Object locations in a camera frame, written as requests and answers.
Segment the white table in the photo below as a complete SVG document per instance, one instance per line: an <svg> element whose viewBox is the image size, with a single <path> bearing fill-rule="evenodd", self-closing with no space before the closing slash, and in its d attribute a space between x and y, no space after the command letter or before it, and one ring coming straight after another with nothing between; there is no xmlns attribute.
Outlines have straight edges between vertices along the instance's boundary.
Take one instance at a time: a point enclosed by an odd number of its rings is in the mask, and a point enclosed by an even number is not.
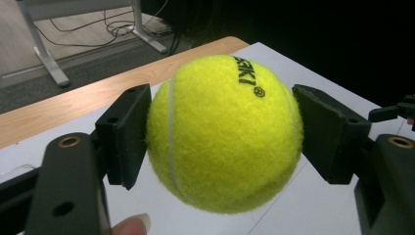
<svg viewBox="0 0 415 235"><path fill-rule="evenodd" d="M375 104L343 89L319 74L304 68L261 43L242 49L234 55L256 61L272 69L289 87L303 84L320 89L367 118ZM153 95L158 86L152 87ZM93 131L94 123L108 107L58 127L32 136L0 150L0 173L19 165L40 166L46 145L56 137ZM415 139L403 118L372 126L369 137L398 134ZM105 180L111 223L148 213L152 220L149 234L237 234L237 235L334 235L360 234L353 189L357 177L349 185L329 185L301 156L298 168L285 189L264 207L238 215L221 215L198 211L184 205L159 182L146 156L136 185L126 191Z"/></svg>

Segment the yellow tennis ball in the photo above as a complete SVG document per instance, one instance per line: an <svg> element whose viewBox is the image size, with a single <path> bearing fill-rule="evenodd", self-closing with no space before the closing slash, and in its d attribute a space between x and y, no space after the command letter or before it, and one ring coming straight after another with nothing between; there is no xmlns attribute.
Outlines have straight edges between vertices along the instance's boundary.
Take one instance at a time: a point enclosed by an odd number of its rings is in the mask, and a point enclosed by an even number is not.
<svg viewBox="0 0 415 235"><path fill-rule="evenodd" d="M228 55L196 59L165 82L147 131L162 184L208 212L247 212L269 202L301 153L292 92L265 66Z"/></svg>

